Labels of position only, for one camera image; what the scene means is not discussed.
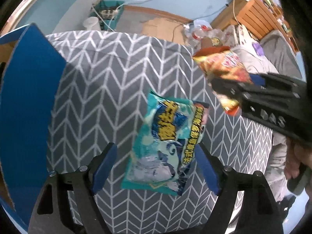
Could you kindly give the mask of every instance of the snack bag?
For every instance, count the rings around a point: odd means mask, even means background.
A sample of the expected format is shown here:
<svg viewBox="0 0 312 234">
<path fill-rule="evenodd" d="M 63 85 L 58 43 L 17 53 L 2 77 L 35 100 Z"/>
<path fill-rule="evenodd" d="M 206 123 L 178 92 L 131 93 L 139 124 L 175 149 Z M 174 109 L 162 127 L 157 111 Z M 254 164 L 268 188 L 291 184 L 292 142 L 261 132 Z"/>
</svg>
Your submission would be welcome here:
<svg viewBox="0 0 312 234">
<path fill-rule="evenodd" d="M 208 113 L 208 104 L 151 92 L 121 188 L 182 195 Z"/>
<path fill-rule="evenodd" d="M 209 47 L 198 51 L 193 60 L 205 73 L 205 77 L 210 82 L 214 77 L 236 80 L 239 82 L 252 83 L 249 73 L 240 61 L 237 54 L 224 47 Z M 229 115 L 238 113 L 238 101 L 230 99 L 225 95 L 214 92 L 225 112 Z"/>
</svg>

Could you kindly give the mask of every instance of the wooden baseboard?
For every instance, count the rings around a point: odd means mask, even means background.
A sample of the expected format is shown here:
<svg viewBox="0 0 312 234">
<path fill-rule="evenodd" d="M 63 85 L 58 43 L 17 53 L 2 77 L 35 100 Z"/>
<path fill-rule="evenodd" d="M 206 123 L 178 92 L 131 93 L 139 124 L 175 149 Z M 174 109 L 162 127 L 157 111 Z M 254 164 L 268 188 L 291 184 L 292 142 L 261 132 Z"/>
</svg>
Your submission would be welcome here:
<svg viewBox="0 0 312 234">
<path fill-rule="evenodd" d="M 181 24 L 188 24 L 188 23 L 191 23 L 193 21 L 191 19 L 181 17 L 181 16 L 178 16 L 178 15 L 166 12 L 166 11 L 160 11 L 160 10 L 155 10 L 155 9 L 151 9 L 151 8 L 125 5 L 124 9 L 126 11 L 137 11 L 137 12 L 149 13 L 152 15 L 156 15 L 159 17 L 163 17 L 163 18 L 167 18 L 167 19 L 176 21 L 177 23 L 181 23 Z"/>
</svg>

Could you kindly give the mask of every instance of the person's hand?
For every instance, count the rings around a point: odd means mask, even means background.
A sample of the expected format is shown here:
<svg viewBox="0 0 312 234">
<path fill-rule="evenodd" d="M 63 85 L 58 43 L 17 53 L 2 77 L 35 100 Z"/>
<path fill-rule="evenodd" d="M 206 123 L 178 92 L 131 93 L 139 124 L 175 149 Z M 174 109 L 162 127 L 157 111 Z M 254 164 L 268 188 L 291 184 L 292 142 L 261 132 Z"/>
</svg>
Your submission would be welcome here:
<svg viewBox="0 0 312 234">
<path fill-rule="evenodd" d="M 299 166 L 303 163 L 312 169 L 312 149 L 287 139 L 287 154 L 284 174 L 286 179 L 296 178 L 299 175 Z M 306 193 L 312 200 L 312 177 L 305 188 Z"/>
</svg>

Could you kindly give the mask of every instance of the teal plastic crate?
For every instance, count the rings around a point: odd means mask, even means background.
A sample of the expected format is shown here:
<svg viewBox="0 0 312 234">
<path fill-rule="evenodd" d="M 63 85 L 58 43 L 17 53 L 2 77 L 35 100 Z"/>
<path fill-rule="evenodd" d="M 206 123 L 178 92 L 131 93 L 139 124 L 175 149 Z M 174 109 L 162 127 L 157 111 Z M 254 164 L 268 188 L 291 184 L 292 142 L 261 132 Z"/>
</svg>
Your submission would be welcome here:
<svg viewBox="0 0 312 234">
<path fill-rule="evenodd" d="M 96 12 L 102 17 L 101 11 L 107 10 L 107 11 L 113 12 L 112 10 L 115 10 L 118 6 L 120 6 L 122 4 L 124 4 L 124 1 L 105 1 L 105 0 L 101 0 L 96 6 L 94 6 L 94 8 L 95 8 Z M 107 17 L 105 15 L 102 17 L 103 20 L 105 21 L 105 23 L 107 25 L 109 25 L 110 28 L 113 29 L 113 30 L 115 30 L 115 28 L 117 26 L 117 23 L 118 23 L 118 21 L 120 19 L 120 16 L 121 16 L 121 14 L 124 11 L 124 6 L 121 6 L 118 10 L 119 11 L 118 11 L 117 15 L 115 15 L 115 17 L 111 21 L 111 23 L 110 23 L 110 19 L 111 19 L 110 13 L 106 14 Z M 97 18 L 99 18 L 94 11 L 92 11 L 90 13 L 90 17 L 97 17 Z M 106 30 L 108 30 L 108 31 L 110 30 L 107 27 L 107 25 L 105 25 L 100 18 L 99 18 L 99 24 L 100 24 L 102 30 L 105 30 L 105 31 Z"/>
</svg>

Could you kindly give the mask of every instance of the purple package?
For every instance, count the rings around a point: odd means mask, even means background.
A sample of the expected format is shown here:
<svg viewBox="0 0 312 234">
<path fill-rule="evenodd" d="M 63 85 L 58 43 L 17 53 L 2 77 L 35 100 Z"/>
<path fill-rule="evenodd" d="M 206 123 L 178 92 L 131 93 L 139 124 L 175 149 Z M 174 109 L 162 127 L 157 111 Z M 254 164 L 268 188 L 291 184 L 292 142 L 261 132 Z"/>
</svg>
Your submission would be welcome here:
<svg viewBox="0 0 312 234">
<path fill-rule="evenodd" d="M 262 47 L 260 46 L 259 43 L 253 42 L 253 43 L 252 43 L 252 46 L 253 46 L 255 52 L 256 52 L 259 56 L 264 56 L 263 49 L 262 49 Z"/>
</svg>

